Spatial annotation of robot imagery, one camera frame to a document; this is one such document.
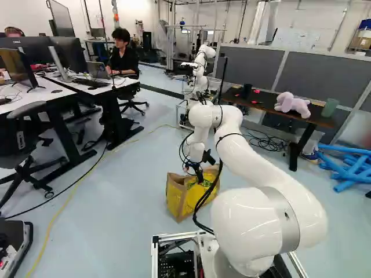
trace dark wooden table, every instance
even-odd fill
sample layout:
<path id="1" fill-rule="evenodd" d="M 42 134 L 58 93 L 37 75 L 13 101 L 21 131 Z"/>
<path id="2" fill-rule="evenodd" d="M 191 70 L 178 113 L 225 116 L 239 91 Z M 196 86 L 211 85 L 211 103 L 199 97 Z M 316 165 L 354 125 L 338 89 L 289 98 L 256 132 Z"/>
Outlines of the dark wooden table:
<path id="1" fill-rule="evenodd" d="M 274 109 L 274 104 L 277 102 L 277 94 L 260 91 L 259 94 L 255 93 L 254 90 L 247 96 L 247 98 L 243 98 L 243 88 L 229 88 L 225 93 L 221 95 L 221 99 L 228 103 L 234 103 L 245 107 L 252 107 L 255 109 L 263 110 L 268 113 L 282 115 L 288 118 L 300 120 L 303 122 L 307 122 L 308 126 L 305 129 L 303 135 L 301 136 L 298 143 L 291 142 L 289 144 L 290 148 L 290 161 L 289 161 L 289 168 L 291 171 L 297 170 L 297 158 L 299 157 L 300 153 L 302 152 L 304 146 L 308 142 L 309 138 L 313 134 L 314 130 L 317 126 L 329 127 L 334 128 L 336 124 L 332 118 L 324 118 L 321 116 L 321 112 L 323 107 L 318 106 L 315 104 L 308 105 L 309 110 L 311 111 L 311 116 L 308 119 L 303 119 L 299 113 L 296 111 L 289 111 L 287 113 L 283 113 L 280 111 L 276 111 Z M 252 101 L 258 101 L 262 103 L 253 104 Z"/>

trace dark hair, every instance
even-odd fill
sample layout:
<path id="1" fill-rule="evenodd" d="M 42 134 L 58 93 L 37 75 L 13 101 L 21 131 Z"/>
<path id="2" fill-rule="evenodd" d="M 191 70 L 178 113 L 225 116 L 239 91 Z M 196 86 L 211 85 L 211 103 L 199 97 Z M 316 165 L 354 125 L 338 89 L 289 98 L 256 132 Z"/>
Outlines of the dark hair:
<path id="1" fill-rule="evenodd" d="M 17 27 L 8 26 L 4 29 L 4 31 L 5 31 L 6 36 L 8 36 L 9 34 L 14 34 L 14 33 L 17 33 L 17 34 L 20 34 L 21 36 L 24 36 L 24 32 Z"/>
<path id="2" fill-rule="evenodd" d="M 112 37 L 124 42 L 130 42 L 130 33 L 125 28 L 116 28 L 115 31 L 112 32 Z"/>

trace whiteboard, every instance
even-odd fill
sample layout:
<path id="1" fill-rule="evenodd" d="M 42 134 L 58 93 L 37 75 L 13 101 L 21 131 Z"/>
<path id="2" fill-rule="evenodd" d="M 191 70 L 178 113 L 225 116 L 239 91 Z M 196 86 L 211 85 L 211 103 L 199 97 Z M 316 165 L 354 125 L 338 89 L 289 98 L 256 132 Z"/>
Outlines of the whiteboard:
<path id="1" fill-rule="evenodd" d="M 278 28 L 272 46 L 288 49 L 311 50 L 318 43 L 321 34 L 312 30 Z"/>

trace laptop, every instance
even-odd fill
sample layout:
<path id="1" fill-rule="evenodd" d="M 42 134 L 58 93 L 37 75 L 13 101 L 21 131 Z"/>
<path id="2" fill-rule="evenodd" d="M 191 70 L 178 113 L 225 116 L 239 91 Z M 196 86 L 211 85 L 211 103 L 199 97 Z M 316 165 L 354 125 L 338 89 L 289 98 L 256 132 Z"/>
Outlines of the laptop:
<path id="1" fill-rule="evenodd" d="M 112 77 L 108 74 L 107 69 L 102 62 L 86 62 L 88 65 L 88 72 L 92 76 L 92 78 L 103 78 L 103 79 L 112 79 Z"/>

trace yellow floor cable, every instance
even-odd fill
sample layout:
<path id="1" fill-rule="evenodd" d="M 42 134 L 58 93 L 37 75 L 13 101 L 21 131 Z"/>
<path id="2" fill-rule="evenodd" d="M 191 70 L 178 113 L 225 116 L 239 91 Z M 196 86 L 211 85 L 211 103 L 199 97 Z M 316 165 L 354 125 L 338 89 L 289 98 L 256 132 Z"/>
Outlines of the yellow floor cable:
<path id="1" fill-rule="evenodd" d="M 175 127 L 175 126 L 171 126 L 171 125 L 168 125 L 168 124 L 164 124 L 164 125 L 160 125 L 158 127 L 156 127 L 154 130 L 148 132 L 146 135 L 149 135 L 153 132 L 155 132 L 156 130 L 158 130 L 160 127 L 171 127 L 173 129 L 178 129 L 178 127 Z M 135 139 L 135 140 L 131 140 L 131 141 L 128 141 L 128 142 L 125 142 L 123 144 L 121 144 L 121 146 L 125 146 L 125 145 L 128 145 L 128 144 L 131 144 L 131 143 L 134 143 L 134 142 L 138 142 L 140 139 Z M 118 152 L 119 150 L 121 149 L 120 148 L 116 148 L 114 153 Z M 108 153 L 107 155 L 103 156 L 102 160 L 104 160 L 105 158 L 107 158 L 109 155 L 111 155 L 112 153 Z M 77 191 L 77 187 L 79 186 L 79 184 L 87 177 L 91 174 L 91 172 L 97 167 L 97 165 L 99 164 L 97 163 L 93 168 L 91 168 L 87 173 L 86 175 L 81 178 L 77 183 L 76 185 L 74 186 L 74 189 L 72 190 L 72 192 L 70 193 L 70 195 L 68 196 L 67 200 L 64 202 L 63 206 L 57 211 L 57 213 L 53 216 L 52 220 L 50 221 L 49 225 L 48 225 L 48 229 L 46 230 L 46 236 L 44 238 L 44 242 L 43 242 L 43 245 L 42 245 L 42 248 L 40 250 L 40 253 L 36 259 L 36 261 L 34 262 L 31 270 L 29 272 L 27 272 L 27 275 L 26 275 L 26 278 L 29 278 L 31 277 L 32 273 L 35 271 L 36 267 L 38 266 L 38 264 L 40 263 L 40 260 L 45 252 L 45 248 L 46 248 L 46 245 L 48 244 L 48 241 L 49 241 L 49 236 L 50 236 L 50 231 L 52 230 L 52 227 L 53 227 L 53 224 L 55 222 L 55 220 L 58 218 L 58 216 L 61 214 L 61 212 L 66 208 L 66 206 L 68 205 L 68 203 L 71 201 L 71 199 L 74 197 L 74 195 L 76 194 L 76 191 Z"/>

